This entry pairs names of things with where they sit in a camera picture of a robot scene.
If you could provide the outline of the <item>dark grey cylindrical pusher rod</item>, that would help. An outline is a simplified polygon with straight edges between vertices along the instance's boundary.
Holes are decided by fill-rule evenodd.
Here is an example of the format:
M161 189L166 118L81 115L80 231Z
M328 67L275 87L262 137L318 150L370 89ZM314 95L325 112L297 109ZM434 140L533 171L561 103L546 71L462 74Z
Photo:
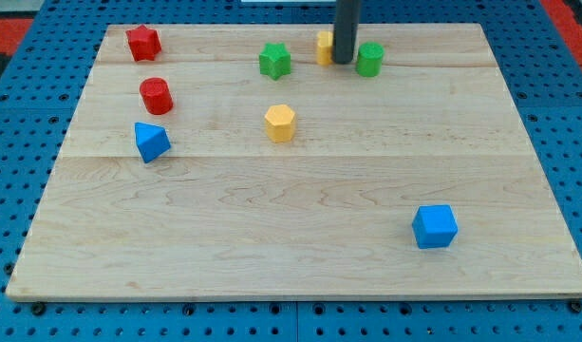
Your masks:
M361 0L337 0L333 22L332 61L346 65L353 60Z

